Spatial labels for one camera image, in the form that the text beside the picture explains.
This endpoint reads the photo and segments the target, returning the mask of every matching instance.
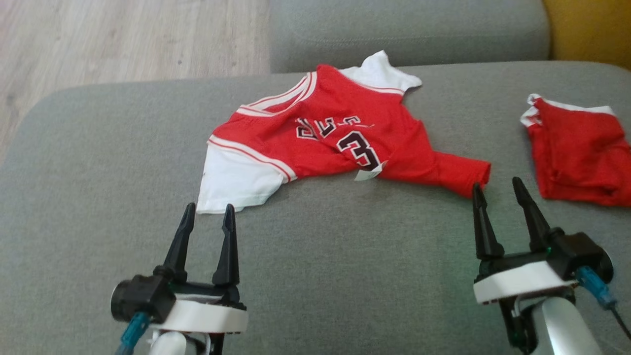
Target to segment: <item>yellow cushion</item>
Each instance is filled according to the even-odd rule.
[[[610,63],[631,69],[631,1],[544,0],[552,58]]]

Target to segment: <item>wooden floor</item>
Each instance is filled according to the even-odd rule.
[[[268,73],[268,13],[269,0],[0,0],[0,164],[57,90]]]

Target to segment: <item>gray upholstery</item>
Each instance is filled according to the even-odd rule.
[[[541,0],[271,0],[273,73],[358,65],[385,49],[392,65],[548,59]]]
[[[559,62],[403,69],[423,80],[406,105],[434,147],[492,162],[486,195],[507,252],[528,248],[510,181],[521,176],[551,224],[609,251],[611,288],[631,322],[631,209],[542,200],[518,121],[537,92],[609,104],[631,131],[631,73]],[[0,352],[112,354],[124,329],[109,314],[112,289],[163,261],[197,197],[213,128],[300,77],[91,86],[37,104],[0,168]],[[473,295],[471,202],[353,175],[295,181],[237,214],[250,324],[228,337],[225,354],[509,353],[499,308]],[[219,215],[198,216],[189,279],[211,279],[220,224]],[[630,352],[611,315],[584,291],[578,298],[605,353]]]

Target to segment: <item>wire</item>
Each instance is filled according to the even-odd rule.
[[[576,281],[594,295],[600,307],[610,310],[618,302],[609,291],[609,287],[591,267],[580,267],[575,273]]]
[[[116,355],[131,355],[134,353],[134,347],[143,336],[151,322],[149,315],[145,312],[136,312],[131,318],[127,329],[122,334],[121,344],[116,349]]]
[[[629,332],[629,328],[627,328],[627,325],[622,320],[622,317],[620,317],[620,315],[618,314],[618,311],[616,310],[616,308],[611,307],[611,312],[613,313],[613,316],[616,318],[616,322],[618,322],[618,324],[620,325],[620,328],[622,328],[622,331],[625,332],[625,335],[627,336],[627,338],[631,340],[631,332]]]

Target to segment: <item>number 3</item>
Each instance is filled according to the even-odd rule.
[[[339,140],[338,148],[340,152],[350,149],[357,164],[363,166],[368,171],[375,169],[381,164],[375,150],[370,147],[370,144],[366,138],[363,137],[361,132],[352,131],[348,133],[344,138]]]

